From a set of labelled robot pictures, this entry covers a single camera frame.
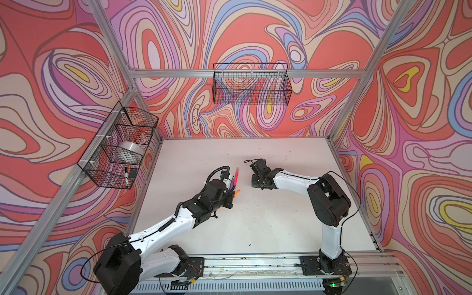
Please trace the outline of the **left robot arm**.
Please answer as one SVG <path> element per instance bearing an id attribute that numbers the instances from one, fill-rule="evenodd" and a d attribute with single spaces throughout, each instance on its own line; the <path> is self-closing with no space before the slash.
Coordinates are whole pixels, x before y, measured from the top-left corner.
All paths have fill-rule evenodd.
<path id="1" fill-rule="evenodd" d="M 183 275 L 188 256 L 178 245 L 158 253 L 166 243 L 216 216 L 221 207 L 231 209 L 235 195 L 231 177 L 213 179 L 193 198 L 178 204 L 173 215 L 141 232 L 113 236 L 93 267 L 96 283 L 108 295 L 128 295 L 141 281 L 161 274 Z"/>

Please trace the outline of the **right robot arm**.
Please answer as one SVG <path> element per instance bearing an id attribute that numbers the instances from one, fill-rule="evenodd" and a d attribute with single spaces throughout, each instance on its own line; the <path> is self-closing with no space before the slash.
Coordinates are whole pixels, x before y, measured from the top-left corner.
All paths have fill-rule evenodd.
<path id="1" fill-rule="evenodd" d="M 346 251 L 342 247 L 342 221 L 348 217 L 352 203 L 338 182 L 328 173 L 308 177 L 271 169 L 265 159 L 246 160 L 253 171 L 251 186 L 256 189 L 284 189 L 307 196 L 322 223 L 322 245 L 316 256 L 301 256 L 299 267 L 304 275 L 352 274 Z"/>

